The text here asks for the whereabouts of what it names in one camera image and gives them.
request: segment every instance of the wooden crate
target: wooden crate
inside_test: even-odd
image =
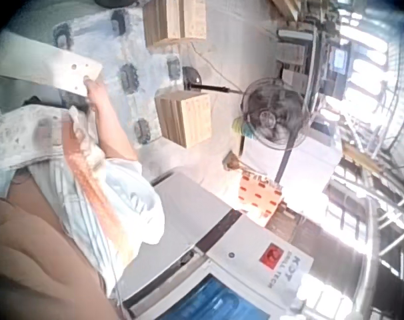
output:
[[[184,148],[211,137],[211,103],[207,93],[176,91],[157,97],[162,136]]]
[[[146,46],[174,43],[180,38],[179,0],[151,0],[143,8]]]
[[[205,0],[180,0],[182,39],[207,38],[207,6]]]

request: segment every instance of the display screen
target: display screen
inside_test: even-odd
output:
[[[208,275],[157,320],[267,320],[269,317]]]
[[[334,68],[345,69],[347,60],[347,52],[336,49],[334,54]]]

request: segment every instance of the wire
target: wire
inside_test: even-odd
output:
[[[215,66],[214,64],[212,64],[212,62],[210,62],[210,60],[208,60],[207,58],[205,58],[202,53],[198,52],[198,50],[196,50],[195,45],[193,44],[193,42],[191,42],[191,46],[194,50],[194,52],[200,56],[200,58],[202,58],[202,60],[204,60],[206,63],[208,63],[211,68],[213,68],[213,70],[218,73],[220,75],[220,77],[222,77],[224,80],[226,80],[228,83],[230,83],[232,86],[234,86],[236,89],[238,89],[240,92],[243,92],[241,88],[239,88],[238,85],[236,85],[234,82],[232,82],[232,80],[226,78],[226,76],[224,76],[224,74],[222,74],[222,72],[220,72]]]

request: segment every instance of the plywood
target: plywood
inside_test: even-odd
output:
[[[185,148],[211,137],[211,104],[207,93],[176,91],[156,98],[162,136]]]
[[[86,57],[30,40],[14,33],[0,34],[0,76],[49,85],[87,96],[84,76],[95,80],[103,66]]]
[[[174,43],[180,38],[179,0],[152,0],[143,8],[146,46]]]
[[[205,0],[180,0],[181,38],[207,38],[207,6]]]

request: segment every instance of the machine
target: machine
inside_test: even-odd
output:
[[[279,319],[313,259],[188,177],[155,186],[165,234],[119,280],[136,319]]]
[[[338,125],[315,113],[300,146],[278,151],[245,139],[241,161],[282,186],[288,206],[300,211],[305,200],[322,194],[342,156]]]

